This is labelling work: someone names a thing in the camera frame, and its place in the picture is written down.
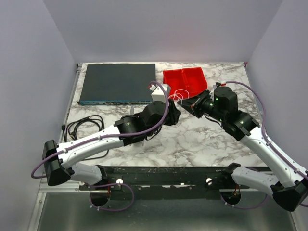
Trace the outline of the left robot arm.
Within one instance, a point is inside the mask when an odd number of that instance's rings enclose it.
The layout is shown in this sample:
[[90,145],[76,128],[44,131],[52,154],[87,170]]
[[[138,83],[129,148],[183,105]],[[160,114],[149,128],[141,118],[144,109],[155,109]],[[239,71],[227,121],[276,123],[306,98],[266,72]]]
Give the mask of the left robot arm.
[[140,113],[125,115],[113,125],[82,139],[57,144],[45,142],[42,159],[49,186],[69,180],[97,184],[106,177],[102,166],[89,166],[82,161],[101,152],[147,140],[158,134],[163,125],[173,126],[181,112],[174,102],[154,101]]

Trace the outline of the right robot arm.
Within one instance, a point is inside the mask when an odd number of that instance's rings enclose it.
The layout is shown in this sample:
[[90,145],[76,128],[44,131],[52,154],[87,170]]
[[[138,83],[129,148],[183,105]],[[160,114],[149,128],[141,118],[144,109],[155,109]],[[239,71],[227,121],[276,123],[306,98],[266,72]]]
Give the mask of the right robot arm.
[[253,117],[239,110],[237,94],[231,88],[219,86],[213,93],[204,90],[180,106],[197,118],[219,121],[226,133],[253,151],[273,173],[267,175],[233,163],[222,172],[229,182],[263,192],[290,212],[307,198],[307,170],[269,139]]

